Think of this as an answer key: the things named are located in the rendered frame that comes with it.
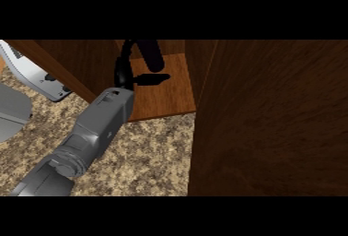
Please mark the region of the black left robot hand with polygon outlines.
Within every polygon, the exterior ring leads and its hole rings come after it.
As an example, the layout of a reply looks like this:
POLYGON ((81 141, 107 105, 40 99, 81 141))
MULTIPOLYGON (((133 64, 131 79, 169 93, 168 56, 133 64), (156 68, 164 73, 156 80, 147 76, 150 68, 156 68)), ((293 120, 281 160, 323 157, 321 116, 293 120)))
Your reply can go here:
POLYGON ((165 68, 165 60, 156 40, 125 40, 121 55, 115 60, 113 67, 113 85, 116 88, 133 90, 133 85, 158 86, 171 78, 169 74, 161 74, 165 68), (131 47, 137 45, 140 54, 146 62, 150 74, 141 74, 137 77, 131 70, 131 47))

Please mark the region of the brown wooden cabinet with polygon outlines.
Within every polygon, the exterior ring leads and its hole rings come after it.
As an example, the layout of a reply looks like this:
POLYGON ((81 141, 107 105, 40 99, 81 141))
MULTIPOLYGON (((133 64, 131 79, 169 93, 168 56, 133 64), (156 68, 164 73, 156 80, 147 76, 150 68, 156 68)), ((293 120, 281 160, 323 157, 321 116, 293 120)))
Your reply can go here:
MULTIPOLYGON (((59 82, 93 101, 113 86, 113 64, 121 54, 116 40, 10 40, 9 45, 56 77, 59 82)), ((134 88, 130 120, 141 121, 196 110, 184 58, 183 41, 159 41, 169 75, 158 86, 134 88)))

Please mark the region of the dark brown cabinet door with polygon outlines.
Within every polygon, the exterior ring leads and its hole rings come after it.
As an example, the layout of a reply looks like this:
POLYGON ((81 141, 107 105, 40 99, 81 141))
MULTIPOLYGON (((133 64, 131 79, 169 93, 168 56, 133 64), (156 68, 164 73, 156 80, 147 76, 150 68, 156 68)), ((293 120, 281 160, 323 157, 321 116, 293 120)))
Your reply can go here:
POLYGON ((190 195, 348 195, 348 41, 220 41, 190 195))

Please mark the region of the white toaster appliance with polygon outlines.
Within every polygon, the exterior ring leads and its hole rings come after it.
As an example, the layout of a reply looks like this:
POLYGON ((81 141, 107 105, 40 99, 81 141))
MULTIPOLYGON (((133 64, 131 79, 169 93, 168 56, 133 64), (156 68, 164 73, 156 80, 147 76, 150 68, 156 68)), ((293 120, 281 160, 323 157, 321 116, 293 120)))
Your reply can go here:
POLYGON ((3 40, 0 40, 0 55, 20 82, 51 101, 62 101, 72 93, 71 89, 3 40))

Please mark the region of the grey round basin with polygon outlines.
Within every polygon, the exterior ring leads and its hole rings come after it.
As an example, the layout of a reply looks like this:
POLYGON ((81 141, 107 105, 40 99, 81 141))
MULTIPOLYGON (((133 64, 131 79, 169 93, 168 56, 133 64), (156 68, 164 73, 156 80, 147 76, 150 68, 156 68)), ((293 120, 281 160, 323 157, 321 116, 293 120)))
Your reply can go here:
POLYGON ((31 115, 29 97, 0 83, 0 143, 22 130, 31 115))

